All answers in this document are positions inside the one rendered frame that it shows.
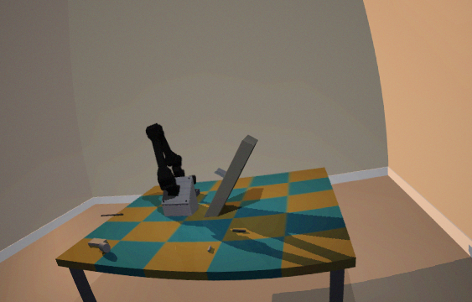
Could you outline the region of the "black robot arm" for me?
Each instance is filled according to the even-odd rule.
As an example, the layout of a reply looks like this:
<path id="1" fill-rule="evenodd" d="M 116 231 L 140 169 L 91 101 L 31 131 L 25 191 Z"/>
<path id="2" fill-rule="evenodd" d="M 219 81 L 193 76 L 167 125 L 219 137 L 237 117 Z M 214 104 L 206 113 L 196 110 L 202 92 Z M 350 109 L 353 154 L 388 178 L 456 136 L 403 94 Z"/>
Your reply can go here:
<path id="1" fill-rule="evenodd" d="M 176 185 L 174 175 L 178 176 L 184 172 L 184 169 L 181 168 L 181 156 L 171 151 L 169 143 L 164 137 L 164 131 L 161 125 L 155 123 L 154 125 L 148 126 L 146 133 L 153 144 L 153 150 L 158 165 L 158 182 L 161 190 L 166 190 L 168 195 L 178 196 L 180 186 Z M 168 166 L 172 166 L 172 169 Z"/>

